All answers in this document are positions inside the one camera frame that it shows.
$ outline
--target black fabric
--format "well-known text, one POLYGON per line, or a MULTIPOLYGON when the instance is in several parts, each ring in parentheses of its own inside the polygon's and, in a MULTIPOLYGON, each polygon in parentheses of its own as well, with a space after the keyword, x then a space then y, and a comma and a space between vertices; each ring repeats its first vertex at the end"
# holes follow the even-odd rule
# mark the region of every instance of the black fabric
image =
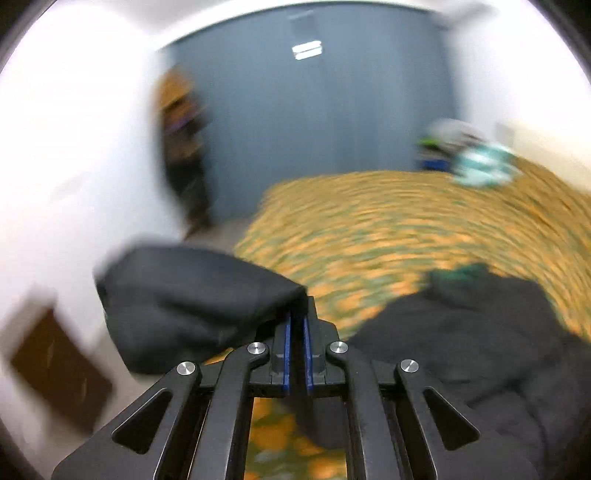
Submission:
MULTIPOLYGON (((431 273, 423 291, 387 305, 348 343, 391 364, 416 360, 529 459, 540 478, 568 478, 590 455, 584 425, 591 417, 591 346, 558 324, 536 283, 482 266, 470 275, 462 281, 431 273)), ((315 417, 323 426, 341 423, 335 401, 314 410, 299 420, 303 430, 320 445, 344 446, 334 429, 312 424, 315 417)))
POLYGON ((306 289, 229 255, 140 245, 96 280, 105 321, 127 368, 163 374, 237 346, 306 289))

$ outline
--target patterned bedspread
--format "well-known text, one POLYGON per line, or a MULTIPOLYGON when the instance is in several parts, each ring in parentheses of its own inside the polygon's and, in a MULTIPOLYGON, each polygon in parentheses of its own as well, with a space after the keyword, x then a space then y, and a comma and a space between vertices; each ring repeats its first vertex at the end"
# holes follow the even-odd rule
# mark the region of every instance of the patterned bedspread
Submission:
MULTIPOLYGON (((443 173, 379 171, 271 188, 236 254, 309 288, 318 315, 352 335, 433 268, 487 262, 537 281, 565 328, 591 340, 591 197, 548 170, 475 190, 443 173)), ((344 453, 300 436, 293 416, 257 399, 247 480, 346 478, 344 453)))

